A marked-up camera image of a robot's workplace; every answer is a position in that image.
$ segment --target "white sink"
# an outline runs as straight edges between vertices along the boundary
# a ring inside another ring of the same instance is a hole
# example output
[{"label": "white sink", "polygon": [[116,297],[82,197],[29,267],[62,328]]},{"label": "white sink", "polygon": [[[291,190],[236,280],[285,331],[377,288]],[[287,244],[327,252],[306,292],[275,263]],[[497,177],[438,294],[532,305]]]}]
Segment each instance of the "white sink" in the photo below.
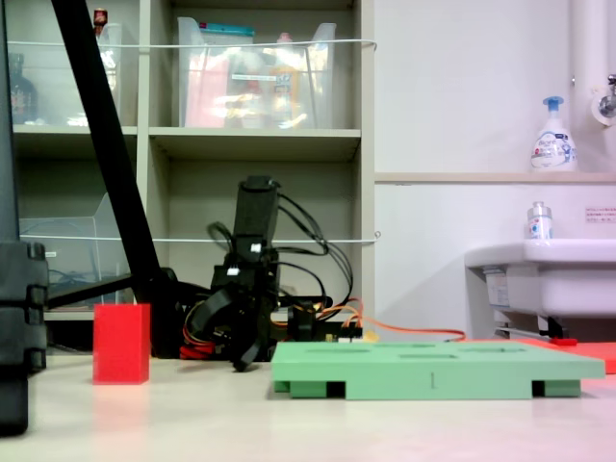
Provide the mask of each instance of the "white sink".
[{"label": "white sink", "polygon": [[528,240],[472,250],[497,310],[540,317],[616,318],[616,240]]}]

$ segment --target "green plastic board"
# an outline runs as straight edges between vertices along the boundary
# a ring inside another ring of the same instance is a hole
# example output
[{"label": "green plastic board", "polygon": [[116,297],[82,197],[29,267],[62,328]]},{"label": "green plastic board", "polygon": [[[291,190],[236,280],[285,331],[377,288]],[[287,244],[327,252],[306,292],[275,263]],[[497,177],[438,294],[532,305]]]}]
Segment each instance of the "green plastic board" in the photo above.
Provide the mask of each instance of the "green plastic board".
[{"label": "green plastic board", "polygon": [[279,343],[275,392],[292,398],[579,397],[603,361],[517,342]]}]

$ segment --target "black stand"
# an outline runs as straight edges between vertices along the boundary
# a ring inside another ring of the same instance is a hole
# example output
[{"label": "black stand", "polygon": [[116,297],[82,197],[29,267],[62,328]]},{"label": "black stand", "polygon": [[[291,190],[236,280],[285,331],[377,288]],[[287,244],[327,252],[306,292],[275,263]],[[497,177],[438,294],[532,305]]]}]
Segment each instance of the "black stand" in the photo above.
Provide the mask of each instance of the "black stand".
[{"label": "black stand", "polygon": [[4,2],[0,4],[0,435],[28,427],[28,375],[45,367],[47,263],[19,241]]},{"label": "black stand", "polygon": [[[48,305],[54,308],[130,287],[138,302],[151,305],[153,354],[177,358],[183,343],[180,305],[194,304],[210,291],[180,283],[173,271],[161,269],[86,2],[52,3],[131,274],[59,294]],[[18,237],[4,4],[0,0],[0,435],[22,433],[28,426],[27,377],[45,367],[42,310],[48,278],[42,245],[21,243]]]}]

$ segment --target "bottle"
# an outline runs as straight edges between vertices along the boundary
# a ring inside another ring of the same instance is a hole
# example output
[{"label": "bottle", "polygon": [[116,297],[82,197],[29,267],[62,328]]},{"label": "bottle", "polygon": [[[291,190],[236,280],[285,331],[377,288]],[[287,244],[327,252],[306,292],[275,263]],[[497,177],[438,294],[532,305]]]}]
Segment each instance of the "bottle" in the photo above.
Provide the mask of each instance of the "bottle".
[{"label": "bottle", "polygon": [[243,102],[239,114],[242,117],[243,128],[265,128],[267,108],[265,107],[266,92],[262,76],[267,74],[266,65],[259,53],[245,49],[242,52],[243,72],[245,76],[242,90]]},{"label": "bottle", "polygon": [[552,210],[543,202],[533,202],[528,209],[528,235],[531,239],[553,239]]},{"label": "bottle", "polygon": [[107,25],[109,21],[109,16],[107,14],[107,10],[104,8],[97,8],[94,10],[94,34],[96,35],[96,40],[100,38],[100,35],[103,33],[103,28]]},{"label": "bottle", "polygon": [[[291,43],[291,35],[283,32],[278,43]],[[276,63],[270,72],[275,77],[271,100],[271,119],[275,128],[296,128],[302,117],[298,114],[297,91],[299,76],[291,45],[276,47]]]},{"label": "bottle", "polygon": [[530,157],[533,171],[576,171],[578,170],[578,150],[569,130],[564,128],[558,106],[564,100],[551,96],[543,100],[548,106],[549,118],[546,126],[539,132],[539,139]]},{"label": "bottle", "polygon": [[11,82],[11,112],[13,123],[34,122],[38,116],[38,98],[35,86],[23,76],[24,56],[9,53],[9,79]]}]

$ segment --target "blue pump cap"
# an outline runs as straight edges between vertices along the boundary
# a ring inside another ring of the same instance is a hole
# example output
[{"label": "blue pump cap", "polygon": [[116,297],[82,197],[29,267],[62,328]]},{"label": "blue pump cap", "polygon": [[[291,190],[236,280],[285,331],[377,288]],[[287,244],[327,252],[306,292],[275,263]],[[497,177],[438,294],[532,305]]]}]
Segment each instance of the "blue pump cap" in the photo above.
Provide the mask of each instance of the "blue pump cap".
[{"label": "blue pump cap", "polygon": [[549,98],[543,100],[543,104],[548,106],[548,111],[550,112],[558,111],[558,106],[564,102],[565,100],[562,99],[560,96],[550,96]]}]

